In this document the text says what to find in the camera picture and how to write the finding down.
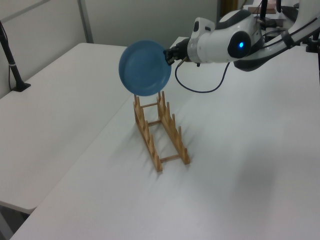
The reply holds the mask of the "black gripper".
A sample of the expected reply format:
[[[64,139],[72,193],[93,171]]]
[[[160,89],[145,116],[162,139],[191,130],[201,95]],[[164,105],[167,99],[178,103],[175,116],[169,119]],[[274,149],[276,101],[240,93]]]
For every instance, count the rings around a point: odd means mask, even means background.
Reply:
[[[188,44],[189,39],[184,39],[178,42],[175,46],[170,49],[165,49],[163,51],[164,58],[166,63],[171,66],[175,60],[183,60],[186,59],[186,62],[191,62],[188,55]]]

